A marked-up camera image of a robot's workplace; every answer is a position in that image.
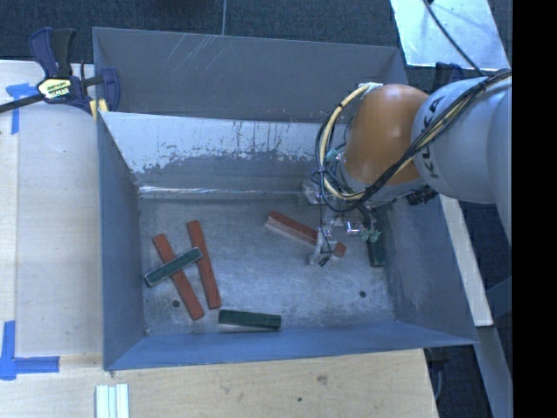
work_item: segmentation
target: red stick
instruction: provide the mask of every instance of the red stick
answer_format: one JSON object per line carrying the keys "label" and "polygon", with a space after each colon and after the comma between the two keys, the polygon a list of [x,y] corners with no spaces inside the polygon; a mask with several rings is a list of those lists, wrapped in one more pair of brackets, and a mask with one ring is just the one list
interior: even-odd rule
{"label": "red stick", "polygon": [[[315,229],[311,229],[309,226],[303,225],[295,219],[287,217],[283,213],[271,211],[266,224],[271,228],[278,229],[279,231],[287,233],[293,236],[293,238],[302,240],[312,246],[315,246],[317,244],[318,231],[316,231]],[[339,241],[332,250],[332,254],[336,257],[343,257],[345,255],[345,252],[346,245],[340,243]]]}
{"label": "red stick", "polygon": [[[172,251],[171,245],[166,239],[166,236],[161,233],[153,238],[153,244],[157,248],[158,256],[163,261],[167,263],[176,258],[176,255]],[[178,294],[184,303],[185,309],[192,320],[201,319],[205,313],[201,304],[199,303],[198,296],[195,295],[193,288],[191,288],[190,281],[185,277],[184,271],[178,271],[171,276],[174,286],[178,290]]]}
{"label": "red stick", "polygon": [[203,285],[203,289],[205,291],[207,305],[211,310],[220,308],[222,306],[222,301],[220,299],[220,293],[218,292],[215,274],[212,271],[211,259],[209,258],[209,252],[207,251],[201,224],[199,221],[193,220],[187,224],[187,227],[191,245],[197,246],[203,254],[203,257],[198,260],[198,270],[199,277],[201,278],[201,284]]}

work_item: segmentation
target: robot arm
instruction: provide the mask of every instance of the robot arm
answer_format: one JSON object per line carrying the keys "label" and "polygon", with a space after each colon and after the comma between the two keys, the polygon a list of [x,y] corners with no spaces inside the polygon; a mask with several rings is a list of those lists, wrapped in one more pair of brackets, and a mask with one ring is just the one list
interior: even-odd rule
{"label": "robot arm", "polygon": [[346,148],[331,166],[327,147],[339,110],[316,145],[321,195],[335,212],[379,206],[431,188],[448,197],[495,204],[511,242],[511,71],[462,80],[431,96],[389,84],[364,94]]}

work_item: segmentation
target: black cable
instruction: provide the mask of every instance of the black cable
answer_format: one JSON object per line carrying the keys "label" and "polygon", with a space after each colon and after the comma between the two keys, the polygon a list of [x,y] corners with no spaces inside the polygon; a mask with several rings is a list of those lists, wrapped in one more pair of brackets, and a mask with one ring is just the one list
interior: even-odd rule
{"label": "black cable", "polygon": [[441,31],[443,31],[443,34],[445,34],[446,39],[453,45],[453,47],[456,49],[456,51],[459,52],[459,54],[476,70],[476,72],[478,74],[480,74],[480,76],[484,77],[486,75],[486,73],[484,73],[480,67],[458,46],[458,44],[454,41],[453,37],[448,33],[448,31],[445,29],[445,27],[441,24],[441,22],[439,21],[439,19],[437,18],[437,16],[435,15],[435,13],[433,12],[431,6],[429,5],[429,3],[427,2],[427,0],[422,0],[424,2],[424,5],[426,6],[427,10],[429,11],[429,14],[431,15],[433,21],[437,24],[437,26],[439,26],[439,29]]}
{"label": "black cable", "polygon": [[332,202],[327,197],[327,190],[325,189],[325,175],[330,177],[331,173],[326,168],[326,163],[320,163],[319,161],[319,143],[327,124],[327,119],[319,128],[319,132],[315,142],[315,158],[318,165],[318,169],[315,171],[315,173],[318,173],[320,176],[319,186],[321,198],[324,200],[326,205],[334,212],[345,213],[350,212],[354,209],[359,209],[367,200],[369,200],[375,193],[377,193],[379,189],[381,189],[381,187],[383,187],[386,182],[390,178],[392,178],[394,174],[408,160],[415,157],[424,147],[431,144],[440,135],[445,133],[454,124],[459,115],[474,101],[476,97],[478,97],[482,92],[486,91],[490,86],[495,85],[504,79],[510,78],[511,76],[511,70],[500,70],[494,73],[492,76],[483,79],[481,82],[464,91],[449,106],[447,106],[444,111],[442,111],[434,120],[432,120],[427,128],[410,144],[410,147],[408,147],[406,152],[396,163],[391,165],[391,167],[383,172],[373,184],[369,185],[364,190],[364,194],[361,198],[357,199],[356,201],[341,200],[340,202],[343,204],[342,208],[333,206]]}

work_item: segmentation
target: gray floor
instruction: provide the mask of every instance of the gray floor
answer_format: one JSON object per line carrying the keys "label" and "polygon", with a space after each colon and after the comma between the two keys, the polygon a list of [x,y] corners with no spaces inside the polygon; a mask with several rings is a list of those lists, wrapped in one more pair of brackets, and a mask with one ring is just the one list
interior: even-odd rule
{"label": "gray floor", "polygon": [[[488,2],[512,64],[513,0]],[[0,0],[0,14],[0,58],[8,59],[30,60],[29,36],[44,26],[76,29],[71,60],[86,63],[93,26],[399,46],[389,0]],[[410,84],[432,90],[433,70],[408,67],[406,73]],[[493,206],[463,207],[489,289],[511,273],[510,247]],[[498,328],[512,367],[512,317],[498,320]],[[472,348],[446,354],[441,418],[491,416]]]}

